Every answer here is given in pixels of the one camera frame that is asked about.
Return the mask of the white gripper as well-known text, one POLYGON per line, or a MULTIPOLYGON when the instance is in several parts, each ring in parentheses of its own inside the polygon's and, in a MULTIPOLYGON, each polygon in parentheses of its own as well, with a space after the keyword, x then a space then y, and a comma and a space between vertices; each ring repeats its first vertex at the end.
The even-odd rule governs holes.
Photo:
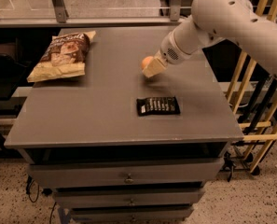
POLYGON ((145 77, 153 77, 166 70, 168 63, 180 64, 188 59, 185 54, 176 45, 173 32, 169 32, 162 40, 159 51, 152 56, 153 60, 142 70, 145 77))

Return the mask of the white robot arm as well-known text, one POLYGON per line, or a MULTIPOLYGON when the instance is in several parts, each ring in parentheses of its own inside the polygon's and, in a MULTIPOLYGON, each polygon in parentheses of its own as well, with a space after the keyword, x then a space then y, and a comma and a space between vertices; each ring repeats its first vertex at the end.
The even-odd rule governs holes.
POLYGON ((277 79, 277 23, 255 14, 249 0, 193 0, 191 15, 164 37, 154 56, 143 60, 142 73, 153 77, 224 39, 277 79))

